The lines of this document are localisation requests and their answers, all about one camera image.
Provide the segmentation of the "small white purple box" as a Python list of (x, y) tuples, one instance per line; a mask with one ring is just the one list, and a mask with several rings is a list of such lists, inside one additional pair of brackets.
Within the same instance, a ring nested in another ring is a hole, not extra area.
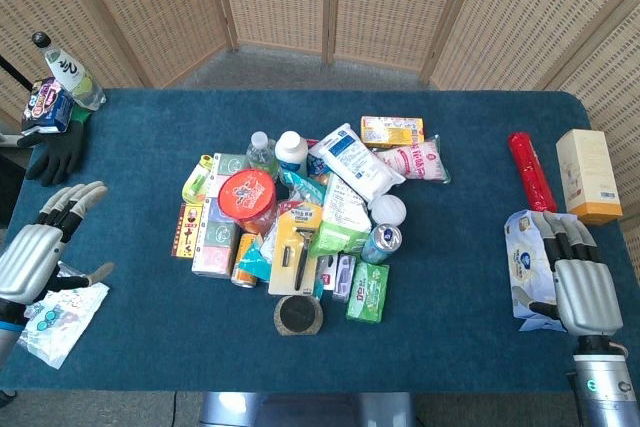
[(336, 265), (333, 299), (346, 303), (351, 293), (353, 275), (357, 258), (353, 255), (340, 254)]

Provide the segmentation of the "green soap pack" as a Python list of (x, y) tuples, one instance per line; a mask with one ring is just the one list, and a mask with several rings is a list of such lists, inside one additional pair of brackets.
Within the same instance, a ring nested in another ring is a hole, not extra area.
[(346, 318), (380, 323), (386, 300), (390, 267), (360, 261), (356, 264)]

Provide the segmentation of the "cream and orange carton box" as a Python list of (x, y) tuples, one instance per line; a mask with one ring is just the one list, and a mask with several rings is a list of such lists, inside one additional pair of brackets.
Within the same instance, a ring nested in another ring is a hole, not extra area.
[(565, 206), (588, 225), (623, 216), (605, 134), (572, 129), (556, 143)]

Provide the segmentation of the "teal white foil packet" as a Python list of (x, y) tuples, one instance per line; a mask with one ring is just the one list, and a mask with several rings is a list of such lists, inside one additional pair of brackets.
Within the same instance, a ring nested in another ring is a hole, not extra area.
[(289, 190), (291, 201), (309, 202), (318, 206), (324, 204), (326, 187), (319, 182), (286, 169), (280, 170), (280, 180)]

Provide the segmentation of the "teal snack packet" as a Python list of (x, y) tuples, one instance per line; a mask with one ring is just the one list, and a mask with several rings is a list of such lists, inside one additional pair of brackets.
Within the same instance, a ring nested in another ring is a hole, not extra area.
[(255, 235), (254, 243), (245, 255), (246, 269), (263, 282), (269, 282), (271, 276), (271, 263), (261, 253), (263, 245), (262, 236)]

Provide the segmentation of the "teal drink can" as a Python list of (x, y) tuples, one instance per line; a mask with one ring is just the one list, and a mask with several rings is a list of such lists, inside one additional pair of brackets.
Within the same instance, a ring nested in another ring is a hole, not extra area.
[(371, 264), (382, 264), (402, 244), (402, 234), (397, 226), (391, 224), (377, 225), (368, 235), (362, 251), (361, 259)]

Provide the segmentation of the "red lid round container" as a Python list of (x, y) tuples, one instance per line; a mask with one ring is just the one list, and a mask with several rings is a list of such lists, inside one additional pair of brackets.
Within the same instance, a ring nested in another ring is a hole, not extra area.
[(275, 182), (262, 170), (246, 169), (229, 177), (217, 202), (225, 216), (250, 234), (266, 235), (276, 220)]

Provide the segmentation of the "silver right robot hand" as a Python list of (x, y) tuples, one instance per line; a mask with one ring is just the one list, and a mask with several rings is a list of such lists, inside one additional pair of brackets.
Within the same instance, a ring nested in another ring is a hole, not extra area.
[(556, 304), (532, 303), (530, 309), (559, 320), (574, 337), (610, 337), (623, 327), (608, 266), (601, 262), (590, 231), (573, 214), (541, 212), (534, 218), (552, 272)]

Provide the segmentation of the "white blue cotton pack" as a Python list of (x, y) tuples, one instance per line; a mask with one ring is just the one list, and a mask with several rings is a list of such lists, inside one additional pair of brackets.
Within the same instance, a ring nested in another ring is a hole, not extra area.
[(327, 134), (311, 153), (368, 204), (405, 182), (401, 174), (365, 146), (349, 123)]

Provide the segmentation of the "red yellow card pack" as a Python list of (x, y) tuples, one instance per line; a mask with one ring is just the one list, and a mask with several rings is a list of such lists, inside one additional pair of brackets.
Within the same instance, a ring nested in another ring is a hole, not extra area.
[(171, 250), (173, 257), (186, 259), (194, 257), (201, 216), (201, 205), (181, 204)]

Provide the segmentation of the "white blue tissue pack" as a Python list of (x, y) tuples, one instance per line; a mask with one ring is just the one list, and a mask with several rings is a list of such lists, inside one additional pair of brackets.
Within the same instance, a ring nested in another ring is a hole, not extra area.
[(534, 224), (536, 216), (541, 217), (542, 213), (521, 210), (512, 214), (504, 225), (513, 316), (523, 320), (521, 331), (565, 332), (559, 320), (530, 309), (532, 303), (556, 304), (543, 239)]

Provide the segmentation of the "round stone coaster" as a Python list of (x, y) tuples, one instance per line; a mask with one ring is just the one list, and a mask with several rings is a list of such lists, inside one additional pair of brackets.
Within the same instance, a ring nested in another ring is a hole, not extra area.
[(282, 336), (316, 335), (323, 324), (320, 302), (312, 296), (285, 296), (276, 304), (274, 325)]

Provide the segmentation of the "red cylindrical wrapped roll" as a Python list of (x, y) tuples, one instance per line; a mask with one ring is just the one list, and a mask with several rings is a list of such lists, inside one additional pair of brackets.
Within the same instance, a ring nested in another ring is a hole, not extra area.
[(557, 211), (557, 203), (526, 132), (514, 132), (507, 140), (509, 150), (518, 169), (529, 207), (533, 211)]

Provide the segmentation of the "clear printed plastic bag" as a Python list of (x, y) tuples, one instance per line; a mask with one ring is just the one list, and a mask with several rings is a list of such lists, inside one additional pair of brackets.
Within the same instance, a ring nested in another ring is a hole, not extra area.
[(49, 290), (42, 300), (29, 306), (28, 322), (18, 345), (49, 367), (60, 369), (107, 297), (109, 287), (103, 281), (114, 267), (113, 262), (107, 262), (91, 274), (81, 274), (59, 261), (58, 278), (66, 281), (79, 277), (89, 285)]

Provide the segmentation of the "multicolour tea box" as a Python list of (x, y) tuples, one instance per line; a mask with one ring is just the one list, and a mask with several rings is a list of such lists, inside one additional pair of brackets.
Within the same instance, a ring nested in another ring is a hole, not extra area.
[(206, 177), (205, 198), (191, 271), (199, 276), (229, 278), (240, 237), (235, 221), (222, 213), (218, 196), (222, 185), (249, 167), (244, 154), (215, 153)]

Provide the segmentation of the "yellow biscuit box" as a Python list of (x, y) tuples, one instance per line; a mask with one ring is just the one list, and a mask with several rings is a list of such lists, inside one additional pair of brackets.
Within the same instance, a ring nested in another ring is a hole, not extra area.
[(362, 116), (360, 138), (371, 148), (390, 149), (425, 141), (421, 118)]

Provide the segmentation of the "purple blue snack pack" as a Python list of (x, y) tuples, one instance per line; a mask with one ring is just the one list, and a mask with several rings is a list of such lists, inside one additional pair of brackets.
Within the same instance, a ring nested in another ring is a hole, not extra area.
[(36, 81), (22, 114), (22, 134), (64, 133), (71, 120), (73, 106), (73, 97), (54, 77)]

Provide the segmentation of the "white round plastic lid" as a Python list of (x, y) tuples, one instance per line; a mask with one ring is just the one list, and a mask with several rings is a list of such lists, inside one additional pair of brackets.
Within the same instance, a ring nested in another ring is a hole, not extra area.
[(399, 197), (385, 194), (371, 203), (370, 215), (377, 225), (390, 224), (399, 226), (406, 219), (407, 209)]

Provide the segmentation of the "woven bamboo folding screen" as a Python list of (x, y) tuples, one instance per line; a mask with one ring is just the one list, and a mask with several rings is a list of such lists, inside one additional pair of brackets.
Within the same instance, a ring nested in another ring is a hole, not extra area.
[(0, 0), (0, 54), (58, 37), (106, 87), (166, 87), (223, 50), (292, 49), (447, 90), (554, 90), (605, 133), (640, 280), (640, 0)]

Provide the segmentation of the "black rubber work glove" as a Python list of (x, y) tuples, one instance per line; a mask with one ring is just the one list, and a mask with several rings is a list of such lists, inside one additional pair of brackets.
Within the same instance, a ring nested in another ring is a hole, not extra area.
[(19, 148), (44, 145), (42, 155), (26, 170), (25, 179), (39, 179), (42, 186), (58, 185), (78, 167), (84, 145), (85, 123), (91, 111), (75, 106), (64, 133), (32, 133), (17, 141)]

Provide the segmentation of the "green yellow blister pack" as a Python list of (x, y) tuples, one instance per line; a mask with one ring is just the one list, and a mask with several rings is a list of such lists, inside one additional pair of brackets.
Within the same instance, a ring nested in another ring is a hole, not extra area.
[(202, 155), (183, 185), (182, 198), (185, 203), (201, 205), (204, 202), (212, 167), (213, 158), (210, 155)]

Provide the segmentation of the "orange drink can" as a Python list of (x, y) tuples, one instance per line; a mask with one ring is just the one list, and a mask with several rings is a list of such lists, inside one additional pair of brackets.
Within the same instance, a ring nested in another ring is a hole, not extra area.
[(251, 249), (255, 235), (243, 233), (240, 237), (234, 265), (231, 273), (231, 283), (237, 287), (254, 288), (257, 285), (257, 277), (246, 269), (245, 255)]

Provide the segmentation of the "white pill bottle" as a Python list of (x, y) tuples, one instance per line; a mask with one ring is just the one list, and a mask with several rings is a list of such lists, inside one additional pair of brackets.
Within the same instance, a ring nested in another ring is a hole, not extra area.
[(295, 131), (284, 132), (275, 144), (275, 156), (279, 165), (278, 178), (284, 182), (286, 171), (307, 175), (308, 145)]

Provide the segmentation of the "clear glass bottle black cap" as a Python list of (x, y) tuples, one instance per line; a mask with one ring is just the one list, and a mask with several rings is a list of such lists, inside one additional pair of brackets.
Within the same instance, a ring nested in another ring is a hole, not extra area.
[(76, 103), (91, 111), (97, 111), (106, 104), (103, 88), (80, 61), (54, 44), (44, 32), (36, 31), (31, 39), (43, 54), (52, 75)]

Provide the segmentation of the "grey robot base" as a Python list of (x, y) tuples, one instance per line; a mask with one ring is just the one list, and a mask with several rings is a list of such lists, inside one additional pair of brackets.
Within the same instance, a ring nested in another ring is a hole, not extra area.
[(418, 427), (418, 420), (406, 392), (206, 392), (198, 427)]

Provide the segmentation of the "razor on yellow card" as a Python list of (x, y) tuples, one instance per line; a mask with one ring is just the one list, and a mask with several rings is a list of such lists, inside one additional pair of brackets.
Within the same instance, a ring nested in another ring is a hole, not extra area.
[(310, 202), (286, 202), (277, 218), (277, 231), (268, 294), (310, 296), (316, 279), (317, 258), (310, 253), (319, 230), (322, 208)]

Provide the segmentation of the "small clear water bottle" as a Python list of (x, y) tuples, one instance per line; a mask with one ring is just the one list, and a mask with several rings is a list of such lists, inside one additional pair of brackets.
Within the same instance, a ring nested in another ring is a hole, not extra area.
[(275, 142), (265, 132), (256, 131), (251, 135), (246, 156), (252, 169), (264, 171), (274, 181), (277, 180), (279, 163), (275, 155)]

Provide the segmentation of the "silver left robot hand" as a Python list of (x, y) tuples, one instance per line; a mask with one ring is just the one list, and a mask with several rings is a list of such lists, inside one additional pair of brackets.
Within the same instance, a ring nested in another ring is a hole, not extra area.
[(90, 287), (106, 279), (115, 264), (107, 262), (90, 274), (59, 278), (62, 253), (87, 213), (107, 194), (101, 181), (64, 187), (39, 210), (36, 220), (18, 232), (0, 255), (0, 299), (31, 305), (48, 291)]

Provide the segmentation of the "pink white candy bag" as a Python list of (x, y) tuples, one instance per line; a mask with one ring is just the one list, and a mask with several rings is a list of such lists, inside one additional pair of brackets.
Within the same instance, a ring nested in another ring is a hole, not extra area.
[(375, 155), (407, 180), (447, 184), (451, 178), (440, 155), (440, 136), (424, 142), (381, 150)]

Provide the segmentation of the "green white wipes bag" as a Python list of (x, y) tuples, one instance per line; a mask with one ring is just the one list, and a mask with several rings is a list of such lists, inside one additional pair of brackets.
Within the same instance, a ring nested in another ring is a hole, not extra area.
[(335, 173), (330, 173), (311, 256), (359, 255), (371, 229), (364, 200)]

